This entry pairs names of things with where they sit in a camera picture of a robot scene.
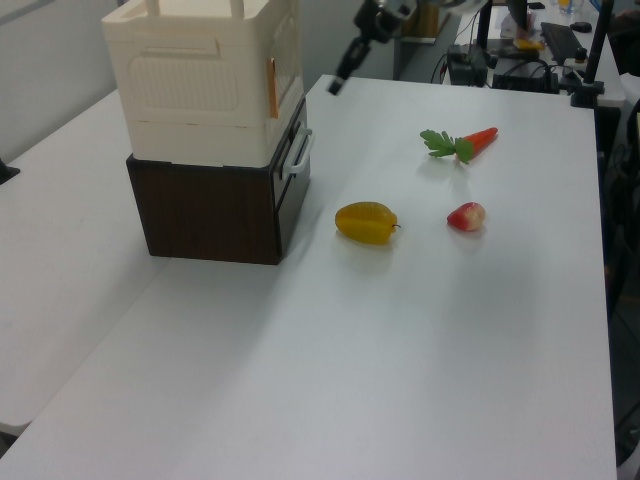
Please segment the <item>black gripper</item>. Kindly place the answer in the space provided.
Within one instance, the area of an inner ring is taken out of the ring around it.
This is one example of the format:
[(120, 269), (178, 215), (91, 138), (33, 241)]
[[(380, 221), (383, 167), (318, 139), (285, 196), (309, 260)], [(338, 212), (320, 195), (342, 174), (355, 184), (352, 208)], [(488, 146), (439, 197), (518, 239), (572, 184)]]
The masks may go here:
[(415, 1), (364, 1), (353, 20), (361, 38), (355, 38), (347, 47), (334, 79), (328, 87), (328, 92), (337, 96), (346, 81), (361, 67), (368, 56), (371, 50), (370, 42), (388, 43), (415, 9)]

